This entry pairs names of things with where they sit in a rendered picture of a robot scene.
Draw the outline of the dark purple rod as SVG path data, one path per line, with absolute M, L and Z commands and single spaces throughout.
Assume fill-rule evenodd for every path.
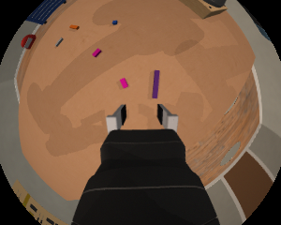
M 154 74 L 154 86 L 153 86 L 153 96 L 152 96 L 152 98 L 157 98 L 157 94 L 158 94 L 158 84 L 159 84 L 159 71 L 160 71 L 160 70 L 155 70 L 155 74 Z

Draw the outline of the grey rod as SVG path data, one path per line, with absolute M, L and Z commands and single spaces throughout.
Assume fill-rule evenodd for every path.
M 63 38 L 61 37 L 55 44 L 56 47 L 58 47 L 58 45 L 63 41 Z

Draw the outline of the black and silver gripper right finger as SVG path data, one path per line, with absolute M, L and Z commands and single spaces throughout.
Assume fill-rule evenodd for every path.
M 173 129 L 177 133 L 179 116 L 172 114 L 163 104 L 157 104 L 157 118 L 164 129 Z

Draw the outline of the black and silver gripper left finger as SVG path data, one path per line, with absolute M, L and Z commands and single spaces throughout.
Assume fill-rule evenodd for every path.
M 126 120 L 126 105 L 122 104 L 113 115 L 106 117 L 108 134 L 112 130 L 121 129 Z

